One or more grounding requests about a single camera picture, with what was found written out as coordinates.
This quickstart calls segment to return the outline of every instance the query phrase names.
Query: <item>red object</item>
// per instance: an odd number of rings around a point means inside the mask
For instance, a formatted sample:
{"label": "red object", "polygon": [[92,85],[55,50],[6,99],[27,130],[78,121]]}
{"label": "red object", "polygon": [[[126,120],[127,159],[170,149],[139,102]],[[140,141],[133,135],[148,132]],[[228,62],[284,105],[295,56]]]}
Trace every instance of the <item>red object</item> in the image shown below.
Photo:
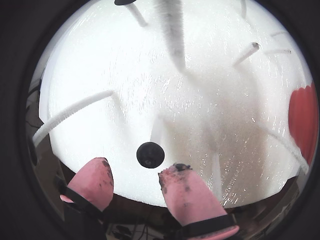
{"label": "red object", "polygon": [[[104,157],[90,160],[72,178],[68,188],[102,212],[110,204],[114,195],[114,179],[108,161]],[[60,198],[64,202],[73,203],[64,195],[60,195]]]}
{"label": "red object", "polygon": [[318,101],[314,83],[305,88],[301,87],[291,94],[288,124],[291,136],[310,165],[316,150],[319,127]]}

